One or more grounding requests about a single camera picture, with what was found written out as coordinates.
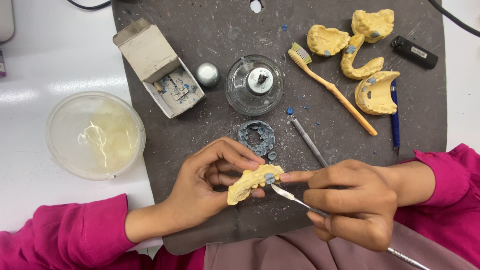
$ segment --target blue pen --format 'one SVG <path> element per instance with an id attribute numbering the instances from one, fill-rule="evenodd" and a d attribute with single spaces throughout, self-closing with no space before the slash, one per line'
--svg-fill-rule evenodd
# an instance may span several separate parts
<path id="1" fill-rule="evenodd" d="M 393 135 L 393 149 L 396 151 L 396 155 L 398 156 L 400 152 L 400 126 L 398 122 L 398 102 L 396 99 L 396 81 L 395 79 L 390 84 L 390 95 L 392 97 L 393 102 L 397 105 L 396 113 L 390 115 L 390 119 L 392 120 L 392 135 Z"/>

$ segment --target metal dental instrument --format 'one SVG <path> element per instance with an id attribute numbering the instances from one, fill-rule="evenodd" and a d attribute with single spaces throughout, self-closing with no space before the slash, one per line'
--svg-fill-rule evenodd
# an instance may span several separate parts
<path id="1" fill-rule="evenodd" d="M 306 208 L 308 208 L 308 210 L 312 211 L 312 212 L 315 212 L 319 215 L 321 215 L 322 217 L 326 218 L 328 217 L 328 213 L 326 212 L 323 212 L 322 210 L 319 210 L 317 208 L 313 208 L 313 207 L 310 207 L 308 205 L 306 205 L 304 202 L 300 201 L 299 199 L 296 199 L 295 196 L 293 194 L 291 194 L 290 192 L 280 188 L 279 186 L 277 185 L 274 185 L 274 184 L 270 184 L 273 188 L 273 190 L 275 190 L 275 192 L 277 192 L 278 194 L 280 194 L 281 196 L 289 199 L 289 200 L 292 200 L 292 201 L 296 201 L 298 202 L 299 204 L 305 206 Z M 422 264 L 420 264 L 419 262 L 411 259 L 410 257 L 402 254 L 401 252 L 389 247 L 385 252 L 389 253 L 389 254 L 392 254 L 393 256 L 397 257 L 398 259 L 406 262 L 407 264 L 415 267 L 415 268 L 418 268 L 420 270 L 430 270 L 429 268 L 423 266 Z"/>
<path id="2" fill-rule="evenodd" d="M 293 125 L 297 128 L 299 131 L 301 137 L 305 140 L 307 143 L 308 147 L 312 150 L 313 154 L 317 157 L 318 161 L 322 165 L 322 167 L 326 168 L 328 167 L 327 161 L 323 158 L 322 154 L 320 154 L 320 151 L 318 151 L 317 147 L 313 143 L 312 139 L 308 136 L 308 134 L 303 130 L 303 127 L 301 126 L 299 120 L 297 118 L 292 120 Z"/>

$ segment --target black lighter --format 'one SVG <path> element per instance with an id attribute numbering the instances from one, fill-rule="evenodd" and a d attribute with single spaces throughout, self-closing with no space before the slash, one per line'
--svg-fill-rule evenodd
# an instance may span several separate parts
<path id="1" fill-rule="evenodd" d="M 426 69 L 433 69 L 438 62 L 438 56 L 407 40 L 404 37 L 397 36 L 392 41 L 394 52 L 414 61 Z"/>

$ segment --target pink shirt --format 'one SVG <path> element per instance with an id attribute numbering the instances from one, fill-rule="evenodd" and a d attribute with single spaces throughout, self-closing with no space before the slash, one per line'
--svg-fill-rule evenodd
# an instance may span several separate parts
<path id="1" fill-rule="evenodd" d="M 395 220 L 480 268 L 480 156 L 461 144 L 449 153 L 415 151 L 436 179 L 426 202 Z M 203 269 L 205 247 L 183 256 L 162 247 L 152 261 L 126 250 L 125 194 L 87 204 L 39 207 L 18 232 L 0 232 L 0 269 Z"/>

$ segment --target white table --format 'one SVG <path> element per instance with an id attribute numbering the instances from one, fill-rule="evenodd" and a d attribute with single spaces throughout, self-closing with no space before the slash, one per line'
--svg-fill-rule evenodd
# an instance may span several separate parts
<path id="1" fill-rule="evenodd" d="M 444 7 L 480 29 L 478 0 L 444 0 Z M 15 34 L 0 45 L 8 74 L 0 78 L 0 230 L 17 231 L 40 205 L 84 203 L 121 193 L 127 193 L 131 209 L 152 205 L 143 160 L 114 180 L 86 181 L 58 167 L 45 143 L 50 110 L 72 93 L 100 90 L 131 102 L 121 53 L 112 42 L 111 7 L 85 12 L 66 0 L 14 0 L 13 9 Z M 480 38 L 448 19 L 444 25 L 447 150 L 464 142 L 479 151 Z"/>

